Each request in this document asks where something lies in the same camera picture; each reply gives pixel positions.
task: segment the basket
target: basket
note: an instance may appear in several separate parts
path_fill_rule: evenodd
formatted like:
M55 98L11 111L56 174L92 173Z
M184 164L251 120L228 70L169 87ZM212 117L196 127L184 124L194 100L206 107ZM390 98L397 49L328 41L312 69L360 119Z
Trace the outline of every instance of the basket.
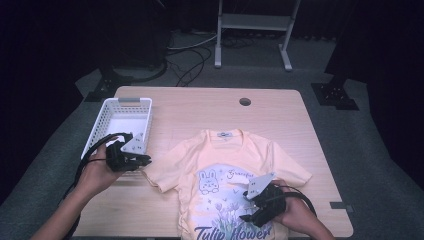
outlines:
M91 146L106 135L113 133L132 133L133 136L142 133L141 144L144 145L144 149L147 149L152 121L151 109L152 99L150 98L106 99L91 130L81 159ZM124 138L119 137L117 140L124 141Z

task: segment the yellow t-shirt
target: yellow t-shirt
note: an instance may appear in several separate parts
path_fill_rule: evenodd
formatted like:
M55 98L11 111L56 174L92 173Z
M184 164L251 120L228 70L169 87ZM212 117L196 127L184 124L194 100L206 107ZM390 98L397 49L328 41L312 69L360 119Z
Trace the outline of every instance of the yellow t-shirt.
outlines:
M257 210L243 196L246 183L271 172L293 187L311 178L278 144L239 129L202 130L143 171L161 192L178 191L183 239L286 239L281 224L258 228L239 218Z

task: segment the human arm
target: human arm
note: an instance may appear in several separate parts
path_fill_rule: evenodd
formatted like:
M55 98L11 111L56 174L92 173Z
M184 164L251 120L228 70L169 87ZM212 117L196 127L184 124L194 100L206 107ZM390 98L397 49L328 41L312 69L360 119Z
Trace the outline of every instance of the human arm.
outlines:
M84 168L75 189L59 205L53 215L31 239L62 239L80 215L87 203L98 193L107 189L123 172L113 172L106 161L106 145L101 145Z
M277 186L287 186L284 180L273 181ZM283 192L290 192L290 188L281 187ZM304 233L315 240L335 239L330 230L309 210L300 198L288 197L286 201L286 211L274 218L274 221L281 223L299 233Z

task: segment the human hand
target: human hand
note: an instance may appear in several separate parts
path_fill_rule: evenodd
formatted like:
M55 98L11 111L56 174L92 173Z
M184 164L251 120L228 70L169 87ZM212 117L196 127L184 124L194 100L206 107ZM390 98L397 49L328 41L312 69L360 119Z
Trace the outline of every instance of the human hand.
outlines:
M109 168L106 163L106 144L102 144L90 156L74 191L92 198L112 185L123 173L113 172Z
M272 181L277 186L287 186L284 180ZM290 192L290 188L281 187L283 192ZM299 233L311 236L313 239L334 239L331 232L325 225L312 213L306 204L295 197L285 198L286 211L274 218L274 221L281 223Z

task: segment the stand leg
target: stand leg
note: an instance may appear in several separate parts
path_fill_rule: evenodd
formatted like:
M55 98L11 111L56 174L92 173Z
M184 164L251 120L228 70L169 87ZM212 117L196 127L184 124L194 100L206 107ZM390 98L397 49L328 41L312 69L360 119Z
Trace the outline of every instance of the stand leg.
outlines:
M221 68L222 0L219 0L218 26L216 30L215 68Z
M293 26L294 26L294 22L296 20L297 10L299 9L299 6L300 6L300 0L296 0L296 3L295 3L294 8L293 8L292 15L290 16L289 25L287 26L287 31L286 31L286 36L284 38L284 43L278 45L278 47L280 49L281 57L283 58L284 69L286 69L287 72L290 72L291 70L293 70L291 63L290 63L289 56L287 54L287 45L289 44L291 32L293 30Z
M355 101L343 89L346 80L345 77L334 76L329 83L312 83L319 104L335 106L337 110L359 110Z

